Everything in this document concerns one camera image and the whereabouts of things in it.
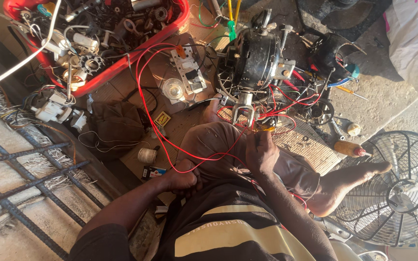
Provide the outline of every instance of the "red plastic basket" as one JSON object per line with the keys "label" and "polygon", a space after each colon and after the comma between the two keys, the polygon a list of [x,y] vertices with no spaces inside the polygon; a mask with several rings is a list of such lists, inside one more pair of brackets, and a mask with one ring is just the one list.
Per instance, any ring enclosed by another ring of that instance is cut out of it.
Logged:
{"label": "red plastic basket", "polygon": [[[185,24],[185,22],[188,20],[188,17],[189,17],[188,1],[186,0],[176,0],[176,1],[181,3],[180,8],[182,10],[178,18],[173,23],[165,27],[162,31],[160,31],[159,33],[151,37],[149,40],[147,40],[146,42],[144,42],[142,45],[140,45],[137,48],[148,48],[152,44],[160,43],[164,41],[165,39],[167,39],[169,36],[171,36],[172,33],[175,33],[181,26]],[[20,10],[24,10],[24,7],[27,7],[33,10],[35,9],[36,5],[45,4],[48,2],[50,1],[49,0],[4,0],[3,9],[6,15],[8,15],[9,17],[12,17],[13,19],[19,20]],[[32,42],[32,44],[34,44],[35,46],[40,46],[40,42],[38,39],[32,37],[30,34],[28,34],[27,36]],[[33,48],[29,44],[28,44],[28,47],[32,51],[36,51],[36,49]],[[130,54],[130,62],[132,63],[135,62],[138,59],[139,54],[140,54],[139,51],[132,52]],[[40,52],[36,57],[39,63],[43,67],[56,66],[54,61],[50,58],[50,56],[47,53]],[[126,56],[124,56],[122,59],[114,63],[112,66],[110,66],[106,70],[104,70],[104,72],[100,73],[93,79],[89,80],[84,86],[78,88],[77,91],[72,92],[73,96],[80,97],[80,96],[85,95],[88,92],[91,92],[92,90],[96,89],[103,83],[110,80],[112,77],[119,74],[123,69],[127,67],[128,67],[128,59]],[[65,88],[64,86],[62,86],[61,84],[57,82],[57,79],[52,73],[51,69],[45,69],[45,70],[49,78],[51,78],[52,82],[54,82],[54,84]]]}

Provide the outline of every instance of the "bare foot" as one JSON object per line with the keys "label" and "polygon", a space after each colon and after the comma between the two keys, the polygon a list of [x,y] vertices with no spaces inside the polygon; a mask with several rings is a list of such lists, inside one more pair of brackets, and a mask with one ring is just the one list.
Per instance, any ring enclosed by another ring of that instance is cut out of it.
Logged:
{"label": "bare foot", "polygon": [[317,192],[307,201],[307,206],[314,215],[326,217],[352,188],[370,180],[375,174],[387,172],[391,167],[389,162],[362,163],[332,171],[321,177]]}
{"label": "bare foot", "polygon": [[[222,98],[222,94],[217,93],[214,96],[214,98]],[[200,125],[219,121],[219,117],[217,116],[217,111],[219,110],[219,103],[220,100],[211,100],[209,106],[207,106],[204,112],[202,113],[202,117],[199,120]]]}

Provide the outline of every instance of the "man's left hand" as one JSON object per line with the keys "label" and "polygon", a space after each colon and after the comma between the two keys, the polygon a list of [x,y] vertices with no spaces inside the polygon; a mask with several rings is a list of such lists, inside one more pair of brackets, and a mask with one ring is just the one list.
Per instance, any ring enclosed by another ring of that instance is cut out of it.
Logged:
{"label": "man's left hand", "polygon": [[[201,190],[202,181],[200,173],[197,168],[193,169],[194,167],[194,163],[189,159],[183,159],[178,162],[173,169],[167,171],[162,176],[162,179],[166,182],[165,191],[171,191],[179,195],[189,194],[192,196],[194,193]],[[178,169],[178,171],[193,170],[186,173],[179,173],[175,171],[175,169]]]}

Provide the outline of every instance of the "metal fan cage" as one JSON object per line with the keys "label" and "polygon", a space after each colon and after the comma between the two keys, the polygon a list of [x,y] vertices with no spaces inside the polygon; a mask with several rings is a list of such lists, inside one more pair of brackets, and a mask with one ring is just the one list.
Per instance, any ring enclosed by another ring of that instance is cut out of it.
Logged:
{"label": "metal fan cage", "polygon": [[418,240],[418,133],[385,132],[362,146],[373,156],[347,157],[340,168],[389,161],[392,169],[353,188],[335,211],[338,222],[374,244]]}

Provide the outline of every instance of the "black and yellow shirt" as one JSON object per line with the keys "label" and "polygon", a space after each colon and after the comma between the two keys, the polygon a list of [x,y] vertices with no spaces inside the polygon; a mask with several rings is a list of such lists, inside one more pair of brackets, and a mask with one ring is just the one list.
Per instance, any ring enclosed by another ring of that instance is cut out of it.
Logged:
{"label": "black and yellow shirt", "polygon": [[[183,202],[176,199],[169,206],[152,260],[315,260],[246,181],[213,181]],[[135,259],[126,229],[107,224],[75,243],[69,260]]]}

